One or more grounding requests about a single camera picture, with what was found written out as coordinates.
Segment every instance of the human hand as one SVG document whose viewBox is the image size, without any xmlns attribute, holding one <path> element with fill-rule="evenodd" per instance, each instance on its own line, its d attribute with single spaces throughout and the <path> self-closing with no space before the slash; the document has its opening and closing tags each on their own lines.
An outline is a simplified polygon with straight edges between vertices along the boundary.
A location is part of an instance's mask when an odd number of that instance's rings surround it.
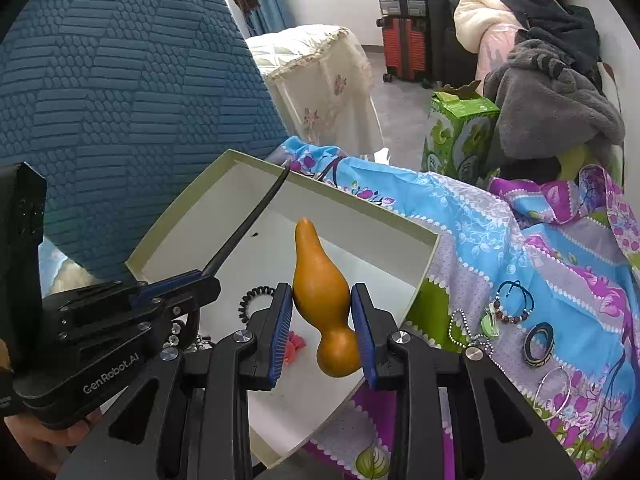
<svg viewBox="0 0 640 480">
<path fill-rule="evenodd" d="M 29 460 L 47 471 L 57 473 L 62 467 L 62 460 L 54 446 L 76 446 L 101 416 L 100 410 L 95 410 L 85 420 L 79 420 L 71 428 L 61 431 L 48 430 L 31 413 L 5 417 L 4 423 Z"/>
</svg>

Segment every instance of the pile of clothes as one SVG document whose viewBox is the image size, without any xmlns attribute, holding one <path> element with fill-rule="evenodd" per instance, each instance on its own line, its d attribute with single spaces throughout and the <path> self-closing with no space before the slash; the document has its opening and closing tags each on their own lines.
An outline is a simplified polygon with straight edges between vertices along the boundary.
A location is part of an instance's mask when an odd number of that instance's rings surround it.
<svg viewBox="0 0 640 480">
<path fill-rule="evenodd" d="M 625 126 L 603 90 L 615 79 L 600 62 L 589 9 L 562 0 L 459 0 L 454 21 L 458 41 L 479 53 L 482 94 L 500 107 L 488 172 L 544 184 L 599 164 L 622 182 Z M 508 38 L 498 47 L 496 31 Z"/>
</svg>

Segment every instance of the red suitcase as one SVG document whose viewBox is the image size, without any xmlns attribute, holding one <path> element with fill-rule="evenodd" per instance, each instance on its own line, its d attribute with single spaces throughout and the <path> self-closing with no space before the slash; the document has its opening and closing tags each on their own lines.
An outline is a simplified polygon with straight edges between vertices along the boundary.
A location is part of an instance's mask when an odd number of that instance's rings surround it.
<svg viewBox="0 0 640 480">
<path fill-rule="evenodd" d="M 397 77 L 430 87 L 427 19 L 385 16 L 377 20 L 376 24 L 382 27 L 385 49 L 386 73 L 383 74 L 382 81 L 390 82 Z"/>
</svg>

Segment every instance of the blue mattress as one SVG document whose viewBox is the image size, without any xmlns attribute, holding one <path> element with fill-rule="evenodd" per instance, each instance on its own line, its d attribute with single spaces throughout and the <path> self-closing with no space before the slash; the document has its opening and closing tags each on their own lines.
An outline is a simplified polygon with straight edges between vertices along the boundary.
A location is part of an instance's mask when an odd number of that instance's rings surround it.
<svg viewBox="0 0 640 480">
<path fill-rule="evenodd" d="M 100 278 L 218 155 L 286 137 L 224 0 L 30 0 L 0 44 L 0 164 L 47 179 L 45 234 Z"/>
</svg>

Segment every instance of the white box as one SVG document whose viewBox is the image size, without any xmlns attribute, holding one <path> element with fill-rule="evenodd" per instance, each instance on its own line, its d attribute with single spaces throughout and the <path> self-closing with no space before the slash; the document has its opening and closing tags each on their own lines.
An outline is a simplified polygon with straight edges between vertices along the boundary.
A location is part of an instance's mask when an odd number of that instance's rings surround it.
<svg viewBox="0 0 640 480">
<path fill-rule="evenodd" d="M 127 261 L 133 275 L 153 283 L 202 269 L 282 171 L 242 153 L 224 153 L 145 235 Z M 201 309 L 201 333 L 218 341 L 243 328 L 238 303 L 248 290 L 292 283 L 294 229 L 301 217 L 314 223 L 324 250 L 349 285 L 365 283 L 374 305 L 402 323 L 424 279 L 437 236 L 380 206 L 291 173 L 216 274 L 222 293 Z M 267 307 L 268 300 L 254 300 L 250 312 Z M 249 392 L 252 451 L 268 467 L 302 446 L 363 380 L 362 370 L 341 379 L 320 371 L 316 362 L 320 333 L 295 308 L 291 330 L 305 338 L 306 348 L 284 366 L 276 388 Z"/>
</svg>

